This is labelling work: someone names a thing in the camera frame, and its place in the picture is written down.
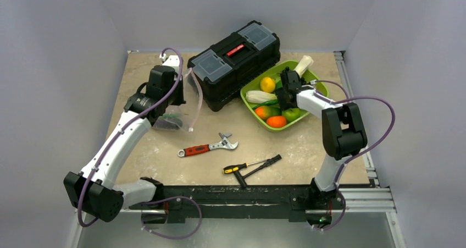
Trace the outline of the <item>toy purple eggplant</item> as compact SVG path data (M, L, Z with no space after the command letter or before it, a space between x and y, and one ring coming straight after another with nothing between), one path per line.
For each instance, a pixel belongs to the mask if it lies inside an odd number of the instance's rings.
M183 127L183 121L181 119L182 114L163 114L160 116L155 124L154 128L161 130L178 130Z

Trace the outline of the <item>clear zip top bag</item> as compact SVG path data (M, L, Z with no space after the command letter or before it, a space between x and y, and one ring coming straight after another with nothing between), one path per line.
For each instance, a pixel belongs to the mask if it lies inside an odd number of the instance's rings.
M184 86L184 99L186 103L180 106L169 106L164 114L182 114L181 119L183 121L183 127L178 130L192 133L194 131L194 125L201 111L203 93L200 83L198 82L198 79L196 78L192 68L189 68L183 72L182 83Z

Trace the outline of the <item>toy orange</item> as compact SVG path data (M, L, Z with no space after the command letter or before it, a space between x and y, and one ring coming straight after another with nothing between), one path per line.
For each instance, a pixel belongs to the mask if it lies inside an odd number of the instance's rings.
M287 125L287 119L282 115L270 117L266 120L266 124L271 128L283 128Z

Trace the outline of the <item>toy green bean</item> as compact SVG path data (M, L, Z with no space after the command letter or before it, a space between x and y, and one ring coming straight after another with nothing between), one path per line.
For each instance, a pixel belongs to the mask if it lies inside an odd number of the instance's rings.
M278 100L270 100L270 101L265 101L265 102L262 102L262 103L259 103L257 105L255 105L254 107L252 107L253 110L261 107L261 106L272 106L272 105L276 105L278 104Z

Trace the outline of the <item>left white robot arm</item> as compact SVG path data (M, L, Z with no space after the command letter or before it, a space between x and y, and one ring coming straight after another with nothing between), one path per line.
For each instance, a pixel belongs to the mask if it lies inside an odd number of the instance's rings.
M79 214L112 221L123 208L144 203L159 208L164 194L160 182L143 177L134 183L116 185L116 178L139 140L169 106L185 103L182 77L175 68L154 66L149 79L124 106L117 126L98 153L78 173L69 172L64 187Z

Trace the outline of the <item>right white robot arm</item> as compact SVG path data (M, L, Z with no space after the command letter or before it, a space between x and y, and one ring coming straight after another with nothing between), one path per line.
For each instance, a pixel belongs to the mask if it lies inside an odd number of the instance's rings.
M326 155L308 193L310 204L321 208L336 196L345 161L368 143L360 110L353 102L337 103L323 96L290 68L281 72L280 79L281 87L275 91L280 108L299 108L321 120Z

